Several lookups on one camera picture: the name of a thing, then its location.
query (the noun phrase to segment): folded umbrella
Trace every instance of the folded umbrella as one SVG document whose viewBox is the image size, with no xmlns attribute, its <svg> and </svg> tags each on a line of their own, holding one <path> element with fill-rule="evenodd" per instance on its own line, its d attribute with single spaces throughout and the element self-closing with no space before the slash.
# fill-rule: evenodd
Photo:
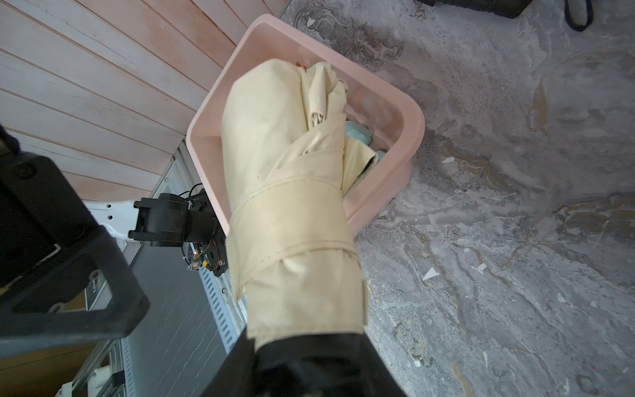
<svg viewBox="0 0 635 397">
<path fill-rule="evenodd" d="M 363 333 L 365 283 L 342 197 L 377 163 L 345 136 L 331 65 L 269 60 L 238 79 L 221 122 L 234 298 L 255 348 L 295 335 Z"/>
</svg>

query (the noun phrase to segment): pink bin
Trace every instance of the pink bin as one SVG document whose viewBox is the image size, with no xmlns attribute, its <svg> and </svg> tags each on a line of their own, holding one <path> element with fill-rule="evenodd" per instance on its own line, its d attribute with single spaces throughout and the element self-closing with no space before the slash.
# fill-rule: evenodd
<svg viewBox="0 0 635 397">
<path fill-rule="evenodd" d="M 321 61 L 331 63 L 349 88 L 349 119 L 368 125 L 375 133 L 371 147 L 387 151 L 344 201 L 355 236 L 408 184 L 410 159 L 424 137 L 424 114 L 402 91 L 271 15 L 263 15 L 249 26 L 187 130 L 187 148 L 220 224 L 227 234 L 231 211 L 220 139 L 225 102 L 239 77 L 273 58 L 305 67 Z"/>
</svg>

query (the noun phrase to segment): wooden panel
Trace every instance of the wooden panel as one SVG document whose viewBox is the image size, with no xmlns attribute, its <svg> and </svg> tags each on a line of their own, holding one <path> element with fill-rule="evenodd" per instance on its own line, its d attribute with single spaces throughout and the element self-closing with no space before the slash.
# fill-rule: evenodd
<svg viewBox="0 0 635 397">
<path fill-rule="evenodd" d="M 145 2 L 201 51 L 214 59 L 218 65 L 225 66 L 236 45 L 196 4 L 191 0 L 145 0 Z"/>
<path fill-rule="evenodd" d="M 183 139 L 176 131 L 3 52 L 0 89 L 166 152 L 172 153 Z"/>
<path fill-rule="evenodd" d="M 267 5 L 269 11 L 271 11 L 271 13 L 278 18 L 280 18 L 280 16 L 284 12 L 286 5 L 289 4 L 289 0 L 264 0 L 264 2 Z"/>
<path fill-rule="evenodd" d="M 0 48 L 183 134 L 194 111 L 0 1 Z"/>
<path fill-rule="evenodd" d="M 262 0 L 227 0 L 226 3 L 246 26 L 251 25 L 260 15 L 269 14 L 269 9 Z"/>
<path fill-rule="evenodd" d="M 198 84 L 73 0 L 5 1 L 192 109 L 198 109 L 207 95 Z"/>
<path fill-rule="evenodd" d="M 0 120 L 7 129 L 153 173 L 162 173 L 172 158 L 170 153 L 1 90 Z"/>
<path fill-rule="evenodd" d="M 75 193 L 77 193 L 82 200 L 125 201 L 138 200 L 142 197 L 150 196 L 150 191 L 113 184 L 105 180 L 84 177 L 68 172 L 62 172 L 62 175 L 69 181 Z"/>
<path fill-rule="evenodd" d="M 60 171 L 85 175 L 87 177 L 137 187 L 148 191 L 153 190 L 161 177 L 155 173 L 80 152 L 70 147 L 54 144 L 53 142 L 14 131 L 10 133 L 20 141 L 20 148 L 23 151 L 50 158 Z"/>
<path fill-rule="evenodd" d="M 209 90 L 222 68 L 141 0 L 77 0 Z"/>
<path fill-rule="evenodd" d="M 247 26 L 238 18 L 224 0 L 192 0 L 199 8 L 225 32 L 235 44 L 240 42 Z"/>
</svg>

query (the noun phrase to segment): screw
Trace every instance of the screw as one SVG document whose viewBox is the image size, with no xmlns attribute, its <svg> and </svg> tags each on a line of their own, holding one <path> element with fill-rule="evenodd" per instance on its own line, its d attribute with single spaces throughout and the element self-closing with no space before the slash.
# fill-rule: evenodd
<svg viewBox="0 0 635 397">
<path fill-rule="evenodd" d="M 18 179 L 31 179 L 35 174 L 35 167 L 28 163 L 21 164 L 15 171 L 15 176 L 18 177 Z"/>
</svg>

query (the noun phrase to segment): gray floor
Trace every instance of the gray floor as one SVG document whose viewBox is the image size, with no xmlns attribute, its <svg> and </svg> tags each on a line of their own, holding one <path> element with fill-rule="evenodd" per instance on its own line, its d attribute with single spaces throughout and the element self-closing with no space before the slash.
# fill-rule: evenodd
<svg viewBox="0 0 635 397">
<path fill-rule="evenodd" d="M 410 396 L 635 395 L 635 4 L 595 0 L 578 33 L 563 3 L 284 14 L 427 118 L 410 185 L 357 238 L 368 333 Z"/>
<path fill-rule="evenodd" d="M 225 358 L 203 284 L 179 248 L 145 245 L 132 270 L 150 311 L 129 337 L 135 397 L 196 397 Z"/>
</svg>

